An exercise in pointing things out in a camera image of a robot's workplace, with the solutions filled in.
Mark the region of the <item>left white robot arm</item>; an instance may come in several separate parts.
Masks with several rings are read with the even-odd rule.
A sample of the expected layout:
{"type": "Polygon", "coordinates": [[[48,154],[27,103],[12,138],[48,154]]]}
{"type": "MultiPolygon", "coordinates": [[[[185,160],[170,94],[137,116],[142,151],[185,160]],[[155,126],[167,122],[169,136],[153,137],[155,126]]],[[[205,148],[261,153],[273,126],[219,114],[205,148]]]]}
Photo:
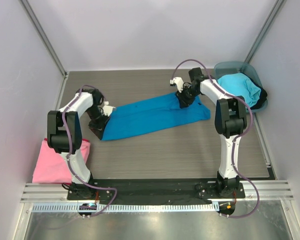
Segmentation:
{"type": "Polygon", "coordinates": [[[98,193],[81,152],[83,136],[80,118],[87,114],[90,118],[89,129],[102,140],[114,109],[99,89],[83,85],[69,103],[47,114],[47,144],[62,157],[70,171],[71,183],[61,182],[70,200],[90,200],[98,193]]]}

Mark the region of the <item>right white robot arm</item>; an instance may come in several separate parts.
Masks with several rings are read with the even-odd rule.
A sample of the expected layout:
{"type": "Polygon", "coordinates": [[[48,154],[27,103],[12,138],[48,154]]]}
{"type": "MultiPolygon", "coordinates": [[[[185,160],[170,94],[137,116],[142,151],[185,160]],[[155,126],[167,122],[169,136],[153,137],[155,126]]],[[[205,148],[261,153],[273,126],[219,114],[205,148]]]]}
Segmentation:
{"type": "Polygon", "coordinates": [[[198,95],[207,96],[215,104],[214,126],[221,140],[221,162],[212,194],[229,198],[240,188],[237,163],[241,135],[247,127],[246,106],[242,97],[227,92],[217,80],[206,79],[199,67],[188,74],[189,83],[175,76],[169,83],[176,87],[175,96],[182,109],[190,107],[198,95]]]}

